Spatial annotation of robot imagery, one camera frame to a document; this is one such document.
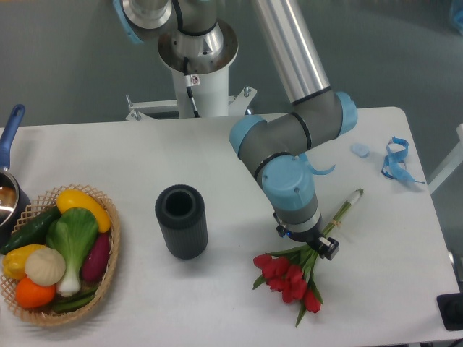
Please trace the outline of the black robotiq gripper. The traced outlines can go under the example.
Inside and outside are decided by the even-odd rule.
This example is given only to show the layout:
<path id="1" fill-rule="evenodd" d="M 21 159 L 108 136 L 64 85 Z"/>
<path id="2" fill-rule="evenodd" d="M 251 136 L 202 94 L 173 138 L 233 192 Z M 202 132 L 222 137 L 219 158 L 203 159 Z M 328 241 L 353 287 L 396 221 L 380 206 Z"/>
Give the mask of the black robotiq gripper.
<path id="1" fill-rule="evenodd" d="M 293 241 L 307 243 L 312 249 L 318 249 L 322 259 L 332 260 L 339 251 L 339 242 L 331 237 L 324 237 L 320 231 L 320 223 L 303 232 L 290 231 L 283 226 L 276 227 L 280 237 L 288 236 Z"/>

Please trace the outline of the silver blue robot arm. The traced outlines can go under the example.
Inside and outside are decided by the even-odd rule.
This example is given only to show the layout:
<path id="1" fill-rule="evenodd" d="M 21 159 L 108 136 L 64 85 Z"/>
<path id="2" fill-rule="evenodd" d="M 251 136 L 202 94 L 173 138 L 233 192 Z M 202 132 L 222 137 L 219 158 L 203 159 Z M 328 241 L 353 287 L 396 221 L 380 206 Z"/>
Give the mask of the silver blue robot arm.
<path id="1" fill-rule="evenodd" d="M 214 1 L 115 1 L 131 41 L 156 38 L 162 62 L 171 70 L 182 118 L 228 116 L 229 66 L 238 42 L 217 15 Z M 320 230 L 314 170 L 306 152 L 352 130 L 357 107 L 336 93 L 321 64 L 295 1 L 254 1 L 263 37 L 293 111 L 266 121 L 248 115 L 231 129 L 238 158 L 271 203 L 277 230 L 331 259 L 339 244 Z"/>

